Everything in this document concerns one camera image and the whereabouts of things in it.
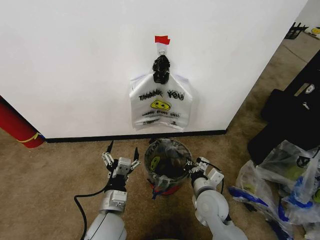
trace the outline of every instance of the smiley face logo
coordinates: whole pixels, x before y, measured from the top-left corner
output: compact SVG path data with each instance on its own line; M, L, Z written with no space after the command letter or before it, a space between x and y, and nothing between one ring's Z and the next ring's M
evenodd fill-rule
M312 32L313 34L320 34L320 28L317 28L317 27L312 28L311 32Z
M152 107L153 109L168 111L171 108L171 104L169 102L155 100L153 103L151 103L150 107Z

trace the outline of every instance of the red cylinder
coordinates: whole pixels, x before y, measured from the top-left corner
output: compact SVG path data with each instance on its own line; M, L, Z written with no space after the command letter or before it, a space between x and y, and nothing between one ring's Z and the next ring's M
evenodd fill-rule
M0 127L27 148L35 148L45 140L26 120L11 109L0 96Z

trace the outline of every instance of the floor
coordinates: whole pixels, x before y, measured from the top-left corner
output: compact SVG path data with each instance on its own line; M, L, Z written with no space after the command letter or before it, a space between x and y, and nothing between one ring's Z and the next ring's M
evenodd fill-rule
M240 167L250 159L248 141L266 123L259 113L274 88L284 89L311 57L320 41L302 33L296 40L284 40L232 120L226 135L177 137L194 157L203 156L222 169L225 186L232 186ZM132 158L135 147L143 156L148 139L120 140L113 145L114 157ZM74 203L76 194L100 190L107 170L101 160L108 141L44 143L28 149L0 129L0 240L78 240L83 231L82 216ZM128 240L175 238L208 240L211 233L194 216L189 182L171 196L152 200L143 165L127 184L128 202L123 219ZM264 218L250 213L224 191L230 215L249 240L274 240ZM80 200L91 223L102 195ZM304 231L295 229L295 240Z

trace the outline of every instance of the yellow tape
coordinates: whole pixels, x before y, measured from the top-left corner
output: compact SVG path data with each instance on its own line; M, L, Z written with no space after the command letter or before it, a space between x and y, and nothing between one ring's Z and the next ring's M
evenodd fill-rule
M35 135L33 135L32 137L30 137L29 139L27 140L24 140L24 141L19 141L17 140L19 143L27 143L27 142L30 142L31 140L34 140L36 139L39 135L41 135L41 133L37 132Z

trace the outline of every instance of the trash can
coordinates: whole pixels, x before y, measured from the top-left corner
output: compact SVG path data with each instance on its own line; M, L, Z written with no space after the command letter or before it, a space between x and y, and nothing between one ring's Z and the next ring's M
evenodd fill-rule
M152 199L175 193L189 175L188 163L192 163L192 155L181 142L162 138L151 143L144 155L144 166Z

